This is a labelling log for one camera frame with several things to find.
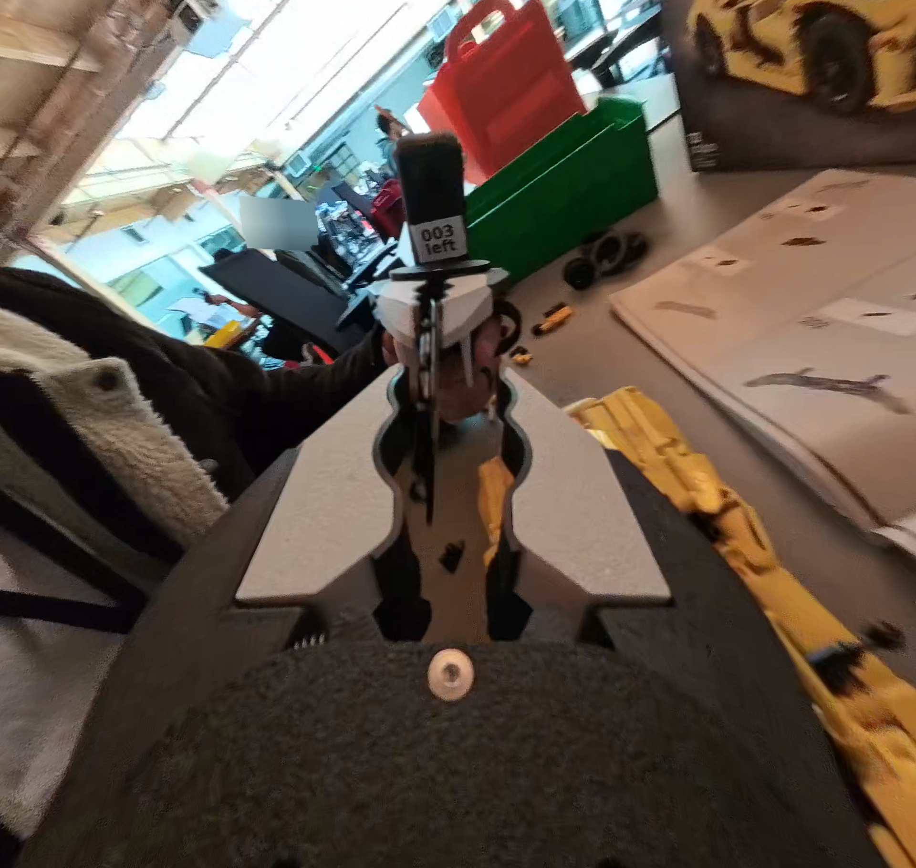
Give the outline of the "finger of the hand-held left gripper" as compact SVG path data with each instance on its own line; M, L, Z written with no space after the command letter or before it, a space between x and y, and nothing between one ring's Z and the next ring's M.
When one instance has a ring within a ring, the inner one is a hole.
M382 283L375 294L375 318L383 329L382 357L389 366L411 366L415 358L415 325L422 288L422 283Z
M438 351L473 341L475 333L493 314L492 293L489 285L437 287Z

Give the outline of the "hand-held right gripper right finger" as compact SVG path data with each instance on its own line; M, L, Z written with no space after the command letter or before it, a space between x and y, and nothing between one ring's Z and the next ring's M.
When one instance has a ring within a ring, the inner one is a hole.
M502 486L486 576L487 632L515 641L537 615L577 637L598 610L668 605L672 592L612 450L510 370L498 384L501 446L488 473Z

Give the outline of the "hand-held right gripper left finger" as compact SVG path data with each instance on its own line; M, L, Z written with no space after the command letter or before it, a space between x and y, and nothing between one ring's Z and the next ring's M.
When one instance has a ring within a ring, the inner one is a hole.
M305 439L236 590L248 608L300 607L328 628L367 618L389 641L431 621L409 504L396 474L410 448L399 366Z

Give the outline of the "yellow brick car model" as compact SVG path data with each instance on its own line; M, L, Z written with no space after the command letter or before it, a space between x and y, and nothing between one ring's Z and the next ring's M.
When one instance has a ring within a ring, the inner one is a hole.
M672 601L577 637L537 615L487 668L510 697L499 862L914 866L914 688L876 656L899 631L845 629L636 389L570 418L612 450Z

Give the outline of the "grey desk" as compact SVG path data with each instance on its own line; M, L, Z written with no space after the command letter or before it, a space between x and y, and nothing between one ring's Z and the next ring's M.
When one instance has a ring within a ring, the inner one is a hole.
M653 129L649 142L659 199L619 225L647 234L647 258L625 279L607 279L581 293L569 293L563 284L562 260L518 284L513 301L527 322L560 300L572 303L574 316L542 339L524 335L533 359L517 371L558 405L625 385L658 402L693 449L707 455L727 485L756 509L785 567L843 625L856 630L886 621L905 633L906 649L887 656L887 662L914 682L914 561L859 532L823 503L611 312L616 290L714 240L812 173L697 175L678 114Z

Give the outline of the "person's left hand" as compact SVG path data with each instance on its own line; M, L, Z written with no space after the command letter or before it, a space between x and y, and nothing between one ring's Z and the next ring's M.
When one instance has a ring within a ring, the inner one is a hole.
M439 390L434 410L441 421L455 423L482 412L495 392L505 341L518 335L520 321L510 303L494 298L492 316L465 342L440 352ZM415 404L410 387L410 366L396 363L406 375L407 395Z

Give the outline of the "dark red tote bag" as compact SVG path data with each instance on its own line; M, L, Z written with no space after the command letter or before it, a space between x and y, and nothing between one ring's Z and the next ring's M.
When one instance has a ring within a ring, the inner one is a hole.
M406 219L399 179L389 178L371 202L369 221L382 241L397 240Z

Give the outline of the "pile of small black yellow pieces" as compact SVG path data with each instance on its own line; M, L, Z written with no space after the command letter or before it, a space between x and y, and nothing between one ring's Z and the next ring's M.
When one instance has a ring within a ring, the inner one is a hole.
M566 324L574 311L565 302L557 303L544 313L542 320L531 327L531 337L542 338ZM508 352L510 362L517 366L528 365L532 361L532 350L521 342L517 342Z

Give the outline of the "black angled screen back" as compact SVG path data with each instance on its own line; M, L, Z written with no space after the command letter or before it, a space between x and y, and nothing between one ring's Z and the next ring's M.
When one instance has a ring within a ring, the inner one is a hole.
M347 299L256 249L215 260L200 273L332 356L358 344L375 327L369 308L357 308L351 318Z

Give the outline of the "red plastic bin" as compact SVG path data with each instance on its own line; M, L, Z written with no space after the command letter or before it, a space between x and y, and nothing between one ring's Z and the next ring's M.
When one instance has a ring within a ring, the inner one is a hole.
M458 138L478 186L587 108L541 0L480 0L446 38L418 112Z

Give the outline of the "green plastic bin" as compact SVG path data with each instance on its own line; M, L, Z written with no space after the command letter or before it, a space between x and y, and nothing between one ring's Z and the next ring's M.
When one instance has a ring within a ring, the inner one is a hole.
M466 196L468 253L517 283L657 198L642 103L600 97Z

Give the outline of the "open instruction booklet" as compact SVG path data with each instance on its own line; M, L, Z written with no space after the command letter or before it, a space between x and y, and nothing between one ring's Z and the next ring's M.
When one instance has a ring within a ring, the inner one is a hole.
M823 171L610 305L820 499L914 556L914 176Z

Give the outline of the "grey ceiling device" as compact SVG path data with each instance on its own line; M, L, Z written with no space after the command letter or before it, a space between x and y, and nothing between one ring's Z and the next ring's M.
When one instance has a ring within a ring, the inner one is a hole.
M213 60L250 25L226 0L167 0L167 35L191 55Z

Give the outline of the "car set box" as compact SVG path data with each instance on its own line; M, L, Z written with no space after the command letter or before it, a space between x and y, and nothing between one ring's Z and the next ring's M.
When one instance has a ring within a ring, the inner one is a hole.
M913 164L915 0L660 0L692 169Z

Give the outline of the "white shirt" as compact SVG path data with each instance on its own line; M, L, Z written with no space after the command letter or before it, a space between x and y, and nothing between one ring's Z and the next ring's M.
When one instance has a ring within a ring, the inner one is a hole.
M152 584L143 568L148 560L117 538L93 535L77 547L124 578ZM3 528L1 588L113 604ZM117 633L2 616L1 811L2 827L15 839L28 839L40 826L124 641Z

